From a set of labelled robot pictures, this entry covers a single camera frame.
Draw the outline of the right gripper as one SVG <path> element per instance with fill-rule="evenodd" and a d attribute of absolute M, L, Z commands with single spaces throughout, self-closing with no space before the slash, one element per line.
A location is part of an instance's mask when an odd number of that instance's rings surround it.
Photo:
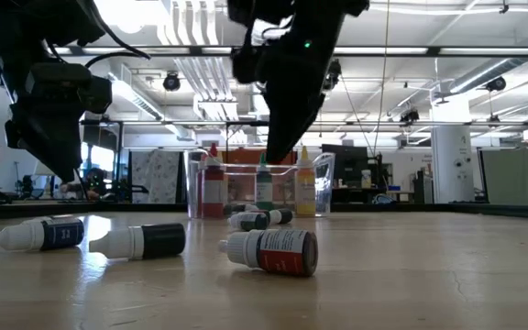
<path fill-rule="evenodd" d="M 369 0 L 226 0 L 228 18 L 247 28 L 241 47 L 261 47 L 256 82 L 265 83 L 269 107 L 267 162 L 280 163 L 315 121 L 321 92 L 347 16 Z M 287 85 L 297 93 L 272 89 Z"/>

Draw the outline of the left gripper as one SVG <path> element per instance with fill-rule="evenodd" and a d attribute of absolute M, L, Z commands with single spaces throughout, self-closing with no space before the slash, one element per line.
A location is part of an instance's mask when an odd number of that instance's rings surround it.
<path fill-rule="evenodd" d="M 5 122 L 5 142 L 25 149 L 64 182 L 80 169 L 79 119 L 83 110 L 64 105 L 11 104 Z"/>

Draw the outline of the large green food coloring bottle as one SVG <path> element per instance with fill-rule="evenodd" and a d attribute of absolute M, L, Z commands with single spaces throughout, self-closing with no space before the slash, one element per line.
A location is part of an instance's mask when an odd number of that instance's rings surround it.
<path fill-rule="evenodd" d="M 266 161 L 266 153 L 262 152 L 259 158 L 255 178 L 255 202 L 261 210 L 273 209 L 273 184 L 272 175 Z"/>

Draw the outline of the patterned grey partition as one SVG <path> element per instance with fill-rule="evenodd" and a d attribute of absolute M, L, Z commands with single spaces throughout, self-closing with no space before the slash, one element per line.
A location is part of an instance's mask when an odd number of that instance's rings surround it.
<path fill-rule="evenodd" d="M 131 152 L 131 179 L 148 193 L 133 192 L 134 204 L 175 204 L 180 153 L 153 149 Z"/>

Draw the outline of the small black dropper bottle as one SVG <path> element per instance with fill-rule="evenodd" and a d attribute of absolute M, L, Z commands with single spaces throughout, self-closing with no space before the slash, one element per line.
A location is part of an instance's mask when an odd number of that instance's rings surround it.
<path fill-rule="evenodd" d="M 89 242 L 89 251 L 107 259 L 161 259 L 180 255 L 186 234 L 180 223 L 128 226 Z"/>

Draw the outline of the black overhead light bar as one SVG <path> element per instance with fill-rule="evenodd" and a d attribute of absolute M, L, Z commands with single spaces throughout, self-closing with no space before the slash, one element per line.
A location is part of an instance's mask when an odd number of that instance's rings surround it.
<path fill-rule="evenodd" d="M 223 57 L 236 47 L 230 46 L 149 46 L 140 50 L 152 57 Z M 334 49 L 337 57 L 392 57 L 392 58 L 528 58 L 528 47 L 373 47 L 343 46 Z"/>

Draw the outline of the white round column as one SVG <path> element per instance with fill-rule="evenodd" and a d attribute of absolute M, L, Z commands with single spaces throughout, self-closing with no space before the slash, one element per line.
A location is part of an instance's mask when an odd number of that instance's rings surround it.
<path fill-rule="evenodd" d="M 434 202 L 474 200 L 473 157 L 468 126 L 436 126 L 432 130 Z"/>

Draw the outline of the clear plastic bin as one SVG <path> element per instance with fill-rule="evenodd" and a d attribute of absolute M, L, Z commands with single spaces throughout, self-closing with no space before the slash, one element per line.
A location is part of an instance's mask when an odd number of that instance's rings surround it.
<path fill-rule="evenodd" d="M 224 204 L 255 204 L 255 178 L 262 149 L 237 148 L 218 151 L 217 160 L 224 171 Z M 187 150 L 183 153 L 186 176 L 186 201 L 188 215 L 196 217 L 196 175 L 201 154 L 205 149 Z M 300 154 L 289 153 L 279 165 L 268 165 L 272 175 L 273 206 L 296 210 L 295 172 Z M 309 158 L 315 173 L 315 216 L 330 212 L 332 185 L 334 180 L 335 155 L 322 153 Z"/>

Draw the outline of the small blue dropper bottle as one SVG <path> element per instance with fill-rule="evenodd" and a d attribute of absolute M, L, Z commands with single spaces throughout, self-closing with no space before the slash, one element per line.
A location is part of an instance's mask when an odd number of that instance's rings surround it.
<path fill-rule="evenodd" d="M 83 221 L 69 216 L 43 216 L 0 231 L 0 248 L 8 251 L 46 251 L 72 248 L 84 238 Z"/>

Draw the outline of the black metal rig frame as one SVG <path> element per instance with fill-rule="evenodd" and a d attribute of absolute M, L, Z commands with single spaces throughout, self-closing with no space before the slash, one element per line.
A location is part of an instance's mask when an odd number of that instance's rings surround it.
<path fill-rule="evenodd" d="M 528 205 L 498 205 L 488 203 L 439 204 L 345 204 L 334 203 L 332 213 L 461 213 L 500 215 L 528 218 Z M 0 220 L 41 215 L 72 215 L 83 213 L 186 213 L 187 206 L 176 204 L 132 203 L 12 203 L 0 204 Z"/>

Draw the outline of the black computer monitor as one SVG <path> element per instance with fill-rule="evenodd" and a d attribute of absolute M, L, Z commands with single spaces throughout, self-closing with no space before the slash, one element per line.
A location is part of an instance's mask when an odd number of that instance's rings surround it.
<path fill-rule="evenodd" d="M 334 178 L 346 185 L 360 185 L 362 171 L 368 168 L 368 149 L 340 145 L 322 145 L 323 153 L 335 154 Z"/>

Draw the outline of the small dark green dropper bottle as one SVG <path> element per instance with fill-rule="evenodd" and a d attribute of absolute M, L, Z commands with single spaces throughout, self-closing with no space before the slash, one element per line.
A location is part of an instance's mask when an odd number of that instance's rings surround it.
<path fill-rule="evenodd" d="M 267 214 L 261 212 L 237 213 L 229 217 L 227 222 L 235 230 L 241 231 L 265 230 L 270 224 Z"/>

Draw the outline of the green partition wall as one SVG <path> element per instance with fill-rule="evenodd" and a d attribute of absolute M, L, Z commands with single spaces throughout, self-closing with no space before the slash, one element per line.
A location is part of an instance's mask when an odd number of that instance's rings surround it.
<path fill-rule="evenodd" d="M 528 148 L 483 149 L 479 162 L 490 204 L 528 206 Z"/>

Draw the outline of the small red dropper bottle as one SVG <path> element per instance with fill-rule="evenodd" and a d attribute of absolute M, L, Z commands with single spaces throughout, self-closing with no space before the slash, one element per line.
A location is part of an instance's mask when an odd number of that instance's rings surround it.
<path fill-rule="evenodd" d="M 233 263 L 297 277 L 313 276 L 318 263 L 317 237 L 303 229 L 236 232 L 218 249 Z"/>

